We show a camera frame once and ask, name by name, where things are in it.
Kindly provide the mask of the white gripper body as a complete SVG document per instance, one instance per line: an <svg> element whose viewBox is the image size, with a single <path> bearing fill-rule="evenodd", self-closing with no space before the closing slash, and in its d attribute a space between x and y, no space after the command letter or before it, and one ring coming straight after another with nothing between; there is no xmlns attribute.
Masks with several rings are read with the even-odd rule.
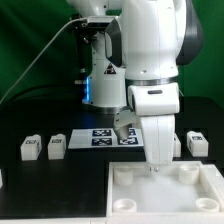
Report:
<svg viewBox="0 0 224 224"><path fill-rule="evenodd" d="M177 83L128 87L128 102L139 118L146 161L168 165L173 159L175 114L180 110Z"/></svg>

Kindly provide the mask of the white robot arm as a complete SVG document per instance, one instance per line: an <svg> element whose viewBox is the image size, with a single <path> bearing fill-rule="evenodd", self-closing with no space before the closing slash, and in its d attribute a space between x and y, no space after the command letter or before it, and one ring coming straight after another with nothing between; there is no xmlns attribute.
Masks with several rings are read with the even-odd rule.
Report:
<svg viewBox="0 0 224 224"><path fill-rule="evenodd" d="M67 0L81 14L80 38L91 44L92 71L82 103L112 112L121 139L141 129L151 166L173 159L180 110L178 67L203 45L192 0Z"/></svg>

